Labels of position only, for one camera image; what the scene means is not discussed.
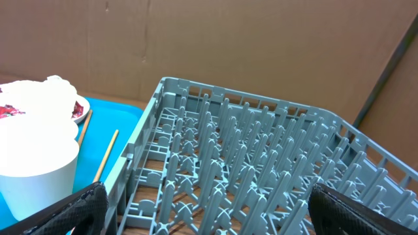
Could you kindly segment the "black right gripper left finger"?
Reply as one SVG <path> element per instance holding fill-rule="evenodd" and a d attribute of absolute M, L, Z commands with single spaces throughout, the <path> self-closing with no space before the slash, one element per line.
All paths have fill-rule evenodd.
<path fill-rule="evenodd" d="M 18 223 L 1 235 L 97 235 L 105 226 L 109 201 L 104 183 L 94 182 Z"/>

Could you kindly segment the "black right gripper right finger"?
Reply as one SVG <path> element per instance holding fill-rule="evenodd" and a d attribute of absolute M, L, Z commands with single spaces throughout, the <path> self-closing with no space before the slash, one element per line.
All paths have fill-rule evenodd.
<path fill-rule="evenodd" d="M 417 235 L 323 183 L 313 185 L 308 211 L 317 235 Z"/>

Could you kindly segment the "white paper cup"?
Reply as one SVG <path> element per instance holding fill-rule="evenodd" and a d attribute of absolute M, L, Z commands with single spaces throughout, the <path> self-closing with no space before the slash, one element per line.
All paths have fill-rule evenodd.
<path fill-rule="evenodd" d="M 71 119 L 1 120 L 1 195 L 21 221 L 72 194 L 79 145 Z"/>

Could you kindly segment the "white napkin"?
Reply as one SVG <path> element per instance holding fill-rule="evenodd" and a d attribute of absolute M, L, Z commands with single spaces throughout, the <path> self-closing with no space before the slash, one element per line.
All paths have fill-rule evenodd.
<path fill-rule="evenodd" d="M 58 75 L 42 82 L 17 80 L 1 84 L 1 117 L 27 114 L 30 116 L 73 116 L 77 90 Z"/>

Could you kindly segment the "red snack wrapper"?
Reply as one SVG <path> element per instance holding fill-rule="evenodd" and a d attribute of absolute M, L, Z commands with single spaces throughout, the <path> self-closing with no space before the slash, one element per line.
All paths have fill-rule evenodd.
<path fill-rule="evenodd" d="M 74 110 L 72 111 L 73 118 L 79 118 L 84 112 L 84 107 L 81 106 L 78 102 L 75 102 Z M 19 111 L 12 105 L 6 104 L 1 107 L 1 118 L 7 118 L 9 116 L 16 116 L 19 114 L 25 114 L 25 112 Z"/>

